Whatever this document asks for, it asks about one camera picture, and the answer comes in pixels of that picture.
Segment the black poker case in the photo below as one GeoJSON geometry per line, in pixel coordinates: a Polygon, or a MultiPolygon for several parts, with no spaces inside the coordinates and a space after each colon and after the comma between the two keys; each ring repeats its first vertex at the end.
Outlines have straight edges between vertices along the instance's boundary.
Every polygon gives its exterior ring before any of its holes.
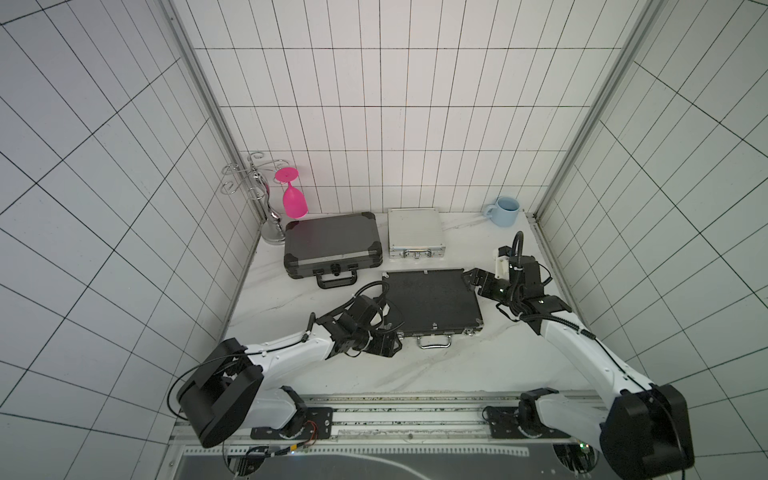
{"type": "Polygon", "coordinates": [[[372,212],[297,220],[285,227],[283,265],[293,279],[312,277],[322,289],[350,286],[360,270],[382,263],[372,212]]]}
{"type": "Polygon", "coordinates": [[[477,296],[462,269],[387,272],[383,282],[394,332],[416,338],[422,349],[433,347],[423,342],[425,337],[472,336],[484,327],[477,296]]]}

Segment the silver poker case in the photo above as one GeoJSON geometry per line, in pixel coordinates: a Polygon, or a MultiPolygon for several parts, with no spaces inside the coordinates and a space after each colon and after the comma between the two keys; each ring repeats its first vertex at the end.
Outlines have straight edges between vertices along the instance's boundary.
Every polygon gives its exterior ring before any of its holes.
{"type": "Polygon", "coordinates": [[[436,208],[400,208],[388,211],[388,244],[392,258],[441,258],[446,243],[436,208]]]}

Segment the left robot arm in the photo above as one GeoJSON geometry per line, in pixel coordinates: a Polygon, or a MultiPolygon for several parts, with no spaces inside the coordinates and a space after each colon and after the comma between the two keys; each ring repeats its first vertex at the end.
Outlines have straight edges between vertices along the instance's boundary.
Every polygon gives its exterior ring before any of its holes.
{"type": "Polygon", "coordinates": [[[222,444],[242,428],[266,429],[292,439],[316,422],[296,390],[293,374],[352,352],[390,358],[402,344],[387,323],[384,292],[358,293],[323,316],[311,314],[306,329],[265,344],[222,341],[186,374],[176,401],[204,448],[222,444]]]}

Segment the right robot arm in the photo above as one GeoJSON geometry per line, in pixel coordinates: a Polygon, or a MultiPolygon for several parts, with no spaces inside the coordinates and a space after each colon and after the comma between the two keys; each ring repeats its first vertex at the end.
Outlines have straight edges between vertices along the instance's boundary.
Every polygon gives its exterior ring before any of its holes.
{"type": "Polygon", "coordinates": [[[622,479],[691,469],[695,454],[683,394],[620,360],[564,300],[547,293],[534,257],[501,257],[498,264],[507,268],[506,275],[472,269],[463,273],[463,280],[478,296],[494,301],[503,315],[555,346],[604,404],[601,409],[588,407],[550,387],[524,392],[516,420],[521,433],[529,438],[550,430],[565,433],[598,450],[622,479]]]}

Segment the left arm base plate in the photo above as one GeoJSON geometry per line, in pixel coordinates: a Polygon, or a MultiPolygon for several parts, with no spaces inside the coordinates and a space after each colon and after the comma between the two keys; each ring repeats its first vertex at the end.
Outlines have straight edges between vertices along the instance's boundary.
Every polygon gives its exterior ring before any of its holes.
{"type": "Polygon", "coordinates": [[[331,407],[308,407],[297,412],[281,429],[269,427],[254,428],[250,432],[253,440],[306,441],[325,440],[331,436],[334,410],[331,407]]]}

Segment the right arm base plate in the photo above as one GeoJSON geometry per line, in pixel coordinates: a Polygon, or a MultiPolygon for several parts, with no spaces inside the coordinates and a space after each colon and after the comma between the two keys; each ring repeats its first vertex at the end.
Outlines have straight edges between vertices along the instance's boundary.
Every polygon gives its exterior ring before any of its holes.
{"type": "Polygon", "coordinates": [[[517,407],[507,406],[486,406],[482,410],[482,418],[489,426],[490,435],[493,439],[560,440],[570,438],[566,433],[548,427],[535,427],[533,430],[526,430],[519,423],[517,410],[517,407]]]}

